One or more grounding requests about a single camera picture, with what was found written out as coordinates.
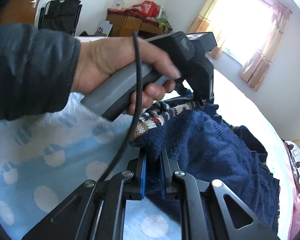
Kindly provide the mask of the person's left hand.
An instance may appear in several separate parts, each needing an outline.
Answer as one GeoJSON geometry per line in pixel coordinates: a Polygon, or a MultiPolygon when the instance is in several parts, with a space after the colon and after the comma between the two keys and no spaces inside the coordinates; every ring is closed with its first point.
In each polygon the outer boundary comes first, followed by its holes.
{"type": "MultiPolygon", "coordinates": [[[[161,100],[175,88],[175,80],[181,77],[168,53],[138,39],[142,62],[153,65],[161,75],[170,80],[159,86],[151,83],[142,92],[141,108],[149,108],[153,101],[161,100]]],[[[82,42],[71,91],[83,95],[91,94],[115,72],[135,61],[132,37],[111,37],[92,42],[82,42]]]]}

